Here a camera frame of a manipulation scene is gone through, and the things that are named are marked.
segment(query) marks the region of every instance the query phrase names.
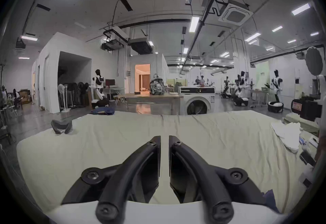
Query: curtain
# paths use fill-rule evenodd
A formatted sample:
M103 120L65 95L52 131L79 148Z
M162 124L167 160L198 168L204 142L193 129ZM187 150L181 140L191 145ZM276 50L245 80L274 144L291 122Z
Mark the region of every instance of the curtain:
M150 83L150 76L151 75L142 75L142 88L149 89L149 83Z

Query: ceiling duct unit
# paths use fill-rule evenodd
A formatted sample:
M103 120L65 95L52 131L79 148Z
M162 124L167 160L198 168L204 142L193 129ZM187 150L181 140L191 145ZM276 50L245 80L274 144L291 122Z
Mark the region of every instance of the ceiling duct unit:
M234 25L242 25L246 22L254 13L249 11L247 5L239 3L234 0L228 0L221 8L221 16L219 21L227 22Z
M296 58L299 59L299 60L304 60L305 59L304 52L297 52L297 53L295 53L295 55L296 55Z
M149 45L147 38L131 39L129 45L140 55L153 54L153 48Z

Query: bed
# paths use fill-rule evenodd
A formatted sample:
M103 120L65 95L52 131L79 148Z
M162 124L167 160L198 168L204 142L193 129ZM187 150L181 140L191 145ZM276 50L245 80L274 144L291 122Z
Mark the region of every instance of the bed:
M151 203L177 204L169 186L168 163L169 135L175 135L211 165L245 169L262 192L273 189L278 209L287 213L305 191L298 181L305 165L299 159L301 148L297 154L289 152L271 128L273 121L254 111L86 115L73 120L69 134L56 135L51 128L20 141L17 156L31 194L47 213L60 205L84 169L120 164L160 135L161 173Z

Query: bed sheet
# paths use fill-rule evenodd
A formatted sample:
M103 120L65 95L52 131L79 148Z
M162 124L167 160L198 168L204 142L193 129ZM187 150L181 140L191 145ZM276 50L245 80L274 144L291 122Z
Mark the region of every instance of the bed sheet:
M262 192L273 189L276 205L289 212L305 187L298 181L304 163L289 152L271 128L275 119L254 111L197 116L145 115L115 112L73 120L73 131L40 132L17 145L24 180L43 212L59 206L67 191L89 167L122 163L131 153L161 136L159 187L150 203L179 203L169 186L169 135L177 136L209 164L239 167Z

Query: doorway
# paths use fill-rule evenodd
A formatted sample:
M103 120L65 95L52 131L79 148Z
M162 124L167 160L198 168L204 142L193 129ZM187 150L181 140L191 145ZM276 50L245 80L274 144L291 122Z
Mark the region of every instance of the doorway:
M149 92L151 65L135 65L135 92Z

